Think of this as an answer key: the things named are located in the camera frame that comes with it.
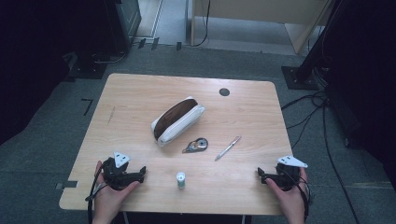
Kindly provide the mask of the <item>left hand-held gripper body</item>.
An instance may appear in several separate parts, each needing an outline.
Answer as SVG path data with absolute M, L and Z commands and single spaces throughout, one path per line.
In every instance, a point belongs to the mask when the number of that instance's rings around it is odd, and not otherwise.
M 122 190 L 139 180 L 139 173 L 128 173 L 130 158 L 115 151 L 113 156 L 104 162 L 104 180 L 115 190 Z

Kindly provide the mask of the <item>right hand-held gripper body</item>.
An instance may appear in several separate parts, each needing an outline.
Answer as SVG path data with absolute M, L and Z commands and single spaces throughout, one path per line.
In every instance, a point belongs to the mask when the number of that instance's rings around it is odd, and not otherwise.
M 266 177 L 274 180 L 283 190 L 288 191 L 297 185 L 301 176 L 300 169 L 307 168 L 308 164 L 288 155 L 277 159 L 276 173 Z

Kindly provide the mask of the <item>transparent grey correction tape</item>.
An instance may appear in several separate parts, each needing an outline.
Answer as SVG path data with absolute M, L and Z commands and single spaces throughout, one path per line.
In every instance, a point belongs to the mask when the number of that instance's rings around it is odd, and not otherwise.
M 188 145 L 182 150 L 183 153 L 194 153 L 194 152 L 202 152 L 208 148 L 208 141 L 199 137 L 194 141 L 188 143 Z

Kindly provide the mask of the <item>white pencil case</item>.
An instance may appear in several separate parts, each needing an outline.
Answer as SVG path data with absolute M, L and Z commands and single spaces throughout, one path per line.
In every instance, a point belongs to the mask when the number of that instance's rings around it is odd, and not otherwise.
M 188 96 L 168 108 L 151 123 L 153 137 L 163 147 L 190 128 L 205 112 L 193 97 Z

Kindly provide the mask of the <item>person's left hand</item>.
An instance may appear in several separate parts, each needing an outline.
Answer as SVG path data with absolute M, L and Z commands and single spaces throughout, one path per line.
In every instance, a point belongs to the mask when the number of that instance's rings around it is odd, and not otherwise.
M 102 187 L 94 198 L 93 217 L 115 218 L 122 208 L 123 202 L 139 185 L 140 183 L 135 181 L 123 190 Z

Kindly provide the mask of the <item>person's right hand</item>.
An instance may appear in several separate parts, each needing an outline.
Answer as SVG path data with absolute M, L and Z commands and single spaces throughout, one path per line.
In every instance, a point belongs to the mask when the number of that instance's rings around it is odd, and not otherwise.
M 305 207 L 304 196 L 307 195 L 306 182 L 307 175 L 304 168 L 300 169 L 301 179 L 298 186 L 294 186 L 288 191 L 284 191 L 278 187 L 276 182 L 267 178 L 267 186 L 275 194 L 279 201 L 281 211 L 286 218 L 304 219 L 305 222 Z

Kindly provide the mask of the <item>silver pen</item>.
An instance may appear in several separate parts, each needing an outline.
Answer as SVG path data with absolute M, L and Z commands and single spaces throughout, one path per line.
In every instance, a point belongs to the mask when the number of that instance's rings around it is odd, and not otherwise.
M 235 139 L 216 156 L 214 161 L 219 161 L 231 148 L 235 146 L 236 143 L 238 143 L 241 138 L 242 135 L 236 136 Z

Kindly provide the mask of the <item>grey floor tape strip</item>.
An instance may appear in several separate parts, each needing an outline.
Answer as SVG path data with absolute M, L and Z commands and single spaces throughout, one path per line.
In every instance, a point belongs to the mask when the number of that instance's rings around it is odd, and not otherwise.
M 57 183 L 55 188 L 59 190 L 67 189 L 67 188 L 75 188 L 78 185 L 77 181 L 64 181 L 62 183 Z

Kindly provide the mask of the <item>black metal stand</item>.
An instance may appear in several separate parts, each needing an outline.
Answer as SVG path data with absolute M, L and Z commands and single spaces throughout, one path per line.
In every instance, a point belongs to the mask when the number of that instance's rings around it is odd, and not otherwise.
M 313 48 L 305 57 L 303 63 L 298 67 L 282 66 L 281 71 L 290 90 L 317 90 L 318 83 L 313 75 L 313 69 L 321 62 L 327 59 L 324 53 L 324 43 L 326 35 L 334 27 L 338 19 L 339 8 L 343 5 L 344 0 L 335 0 L 332 7 L 330 18 L 326 21 L 324 30 L 320 33 L 318 40 Z

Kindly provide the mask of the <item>dark curtain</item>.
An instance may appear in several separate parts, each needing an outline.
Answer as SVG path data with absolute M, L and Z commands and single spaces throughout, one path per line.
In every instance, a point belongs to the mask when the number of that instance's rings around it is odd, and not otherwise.
M 325 79 L 358 125 L 352 138 L 396 190 L 396 0 L 343 0 L 324 36 Z
M 66 78 L 65 54 L 92 60 L 103 9 L 104 0 L 0 0 L 0 145 Z

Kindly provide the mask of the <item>black cabinet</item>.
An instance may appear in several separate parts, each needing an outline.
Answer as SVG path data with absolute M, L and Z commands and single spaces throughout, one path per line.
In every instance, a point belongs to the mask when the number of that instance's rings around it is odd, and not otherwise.
M 113 52 L 128 52 L 142 20 L 138 0 L 105 0 Z

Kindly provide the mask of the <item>beige wooden furniture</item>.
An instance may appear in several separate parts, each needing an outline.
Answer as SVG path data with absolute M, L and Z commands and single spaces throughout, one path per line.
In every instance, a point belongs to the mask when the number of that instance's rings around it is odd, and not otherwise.
M 325 17 L 332 0 L 191 0 L 191 43 L 195 18 L 268 21 L 285 25 L 296 53 L 301 53 L 309 36 Z

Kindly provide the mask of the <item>black stand base plate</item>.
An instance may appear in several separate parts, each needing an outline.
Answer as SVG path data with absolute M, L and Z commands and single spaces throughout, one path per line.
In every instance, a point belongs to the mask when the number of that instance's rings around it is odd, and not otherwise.
M 77 59 L 74 61 L 67 79 L 85 78 L 101 79 L 106 71 L 106 63 L 97 62 L 90 52 L 81 51 L 76 53 Z

